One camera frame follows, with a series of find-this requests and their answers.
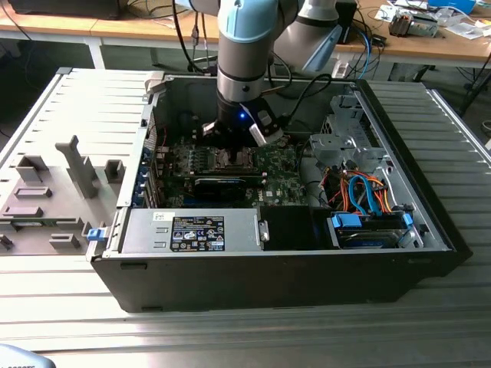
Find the warning label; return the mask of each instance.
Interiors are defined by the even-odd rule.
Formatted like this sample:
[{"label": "warning label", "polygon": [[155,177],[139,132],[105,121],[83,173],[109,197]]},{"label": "warning label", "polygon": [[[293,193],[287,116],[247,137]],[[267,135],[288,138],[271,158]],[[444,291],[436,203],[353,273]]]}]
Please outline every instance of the warning label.
[{"label": "warning label", "polygon": [[174,217],[170,250],[225,251],[223,217]]}]

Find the blue latch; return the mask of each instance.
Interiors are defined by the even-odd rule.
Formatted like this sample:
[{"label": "blue latch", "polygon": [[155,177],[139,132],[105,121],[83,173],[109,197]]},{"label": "blue latch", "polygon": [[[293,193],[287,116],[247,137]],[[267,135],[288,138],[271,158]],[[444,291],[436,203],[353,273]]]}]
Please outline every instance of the blue latch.
[{"label": "blue latch", "polygon": [[411,215],[409,213],[404,213],[402,215],[402,219],[404,220],[404,222],[406,222],[406,226],[408,228],[411,227],[412,224],[414,223],[413,218],[411,217]]},{"label": "blue latch", "polygon": [[107,239],[107,228],[92,228],[87,233],[87,240],[89,242],[102,242]]},{"label": "blue latch", "polygon": [[334,228],[360,228],[360,216],[354,213],[336,213],[332,217],[332,225]]}]

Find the electronic device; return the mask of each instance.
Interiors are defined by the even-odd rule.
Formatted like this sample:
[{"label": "electronic device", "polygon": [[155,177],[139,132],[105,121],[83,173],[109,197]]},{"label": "electronic device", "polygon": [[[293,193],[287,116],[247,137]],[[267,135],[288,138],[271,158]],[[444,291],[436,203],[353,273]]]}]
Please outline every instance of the electronic device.
[{"label": "electronic device", "polygon": [[397,37],[406,37],[408,35],[435,37],[437,32],[437,21],[430,15],[423,13],[413,15],[396,11],[389,24],[389,33]]},{"label": "electronic device", "polygon": [[357,9],[356,0],[337,0],[336,11],[338,11],[339,19],[338,24],[343,28],[341,35],[339,36],[339,44],[347,44],[349,42],[348,36],[351,29],[351,23],[353,23],[354,13]]},{"label": "electronic device", "polygon": [[88,234],[87,258],[124,310],[395,301],[472,254],[366,82],[305,100],[297,118],[318,133],[294,125],[240,151],[197,134],[215,88],[177,75],[154,87],[117,214]]},{"label": "electronic device", "polygon": [[8,0],[18,14],[74,15],[117,19],[128,0]]}]

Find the power cord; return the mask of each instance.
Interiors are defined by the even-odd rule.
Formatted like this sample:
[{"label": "power cord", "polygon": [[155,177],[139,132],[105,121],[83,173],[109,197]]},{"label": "power cord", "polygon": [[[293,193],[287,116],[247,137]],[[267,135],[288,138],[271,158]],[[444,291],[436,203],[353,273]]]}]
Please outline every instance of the power cord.
[{"label": "power cord", "polygon": [[201,69],[200,67],[198,67],[194,63],[194,60],[191,59],[191,57],[189,56],[189,54],[186,50],[186,45],[184,44],[183,33],[181,32],[181,27],[179,24],[179,18],[177,17],[176,0],[172,0],[172,13],[173,13],[174,24],[176,26],[177,37],[179,38],[179,43],[181,44],[181,49],[183,50],[184,56],[186,57],[188,64],[191,65],[191,67],[194,71],[197,71],[197,72],[204,74],[204,70]]},{"label": "power cord", "polygon": [[34,52],[34,47],[35,47],[35,44],[33,43],[32,44],[32,47],[31,47],[31,50],[29,50],[29,53],[28,53],[28,59],[27,61],[25,62],[25,65],[22,65],[18,60],[15,60],[15,58],[10,54],[10,51],[7,50],[7,48],[3,45],[3,43],[0,42],[0,47],[2,47],[3,51],[5,52],[5,55],[7,55],[13,62],[15,65],[17,65],[19,68],[22,69],[22,71],[24,72],[24,79],[25,79],[25,82],[28,84],[29,87],[35,89],[35,90],[41,90],[41,88],[37,87],[36,85],[34,85],[30,80],[29,80],[29,63],[31,61],[31,56]]},{"label": "power cord", "polygon": [[[316,81],[321,80],[322,78],[327,78],[326,84],[324,86],[318,88],[312,94],[307,95],[308,90],[310,90],[310,88],[314,85],[314,83]],[[302,91],[300,96],[298,96],[297,103],[294,105],[292,111],[289,114],[281,115],[279,117],[280,125],[282,127],[285,127],[290,122],[290,120],[292,120],[293,116],[296,114],[298,108],[300,107],[300,104],[302,103],[302,101],[305,98],[314,96],[314,95],[322,92],[323,90],[325,90],[327,87],[329,87],[331,85],[331,82],[332,82],[332,76],[330,74],[327,74],[327,73],[319,74],[318,76],[312,78],[312,80],[310,82],[308,82],[307,86],[304,88],[304,90]]]},{"label": "power cord", "polygon": [[[138,14],[137,11],[134,11],[131,8],[132,6],[142,4],[142,3],[145,4],[145,10],[147,12],[146,15]],[[159,5],[159,6],[156,6],[156,7],[150,9],[150,7],[148,6],[148,0],[133,0],[132,2],[130,2],[127,5],[127,11],[132,16],[134,16],[135,18],[139,18],[139,19],[161,19],[161,18],[172,17],[172,12],[170,12],[168,14],[164,14],[164,15],[153,15],[153,13],[157,10],[165,9],[165,8],[171,8],[171,7],[172,7],[172,5]],[[189,9],[184,9],[184,10],[178,11],[177,14],[181,14],[181,13],[188,12],[188,11],[189,11]]]},{"label": "power cord", "polygon": [[[193,54],[191,58],[193,59],[194,63],[194,57],[196,56],[196,46],[199,44],[199,27],[198,27],[198,17],[199,13],[197,11],[194,12],[194,26],[193,30],[191,32],[191,39],[193,40]],[[188,71],[193,71],[193,66],[190,64],[187,67]]]},{"label": "power cord", "polygon": [[365,66],[363,68],[363,71],[361,72],[360,76],[358,77],[358,79],[361,79],[364,76],[364,74],[367,72],[368,64],[370,63],[371,44],[368,40],[368,36],[363,31],[361,31],[358,28],[355,28],[354,30],[356,32],[358,32],[361,35],[361,37],[363,37],[363,39],[365,41],[365,46],[366,46],[365,49],[367,50],[367,60],[365,61]]},{"label": "power cord", "polygon": [[12,17],[10,16],[9,13],[7,13],[7,9],[5,9],[5,5],[3,3],[3,1],[0,1],[0,5],[2,6],[2,9],[3,9],[3,12],[5,13],[5,15],[7,15],[7,18],[10,19],[10,21],[12,23],[14,23],[15,27],[17,27],[17,29],[22,32],[22,34],[29,40],[29,41],[32,41],[32,38],[29,37],[29,35],[27,33],[25,33],[25,31],[17,24],[17,22],[12,19]]}]

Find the green circuit board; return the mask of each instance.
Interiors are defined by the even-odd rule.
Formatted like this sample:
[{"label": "green circuit board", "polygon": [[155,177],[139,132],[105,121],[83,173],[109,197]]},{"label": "green circuit board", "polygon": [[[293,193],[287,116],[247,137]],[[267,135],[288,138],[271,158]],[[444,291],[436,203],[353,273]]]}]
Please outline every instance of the green circuit board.
[{"label": "green circuit board", "polygon": [[170,147],[162,178],[165,206],[216,207],[216,202],[196,198],[195,183],[199,178],[237,178],[245,182],[244,198],[221,201],[221,207],[307,204],[307,194],[296,170],[295,146],[280,141],[274,146],[243,149],[239,163],[227,160],[225,151],[215,147],[196,147],[184,142]]}]

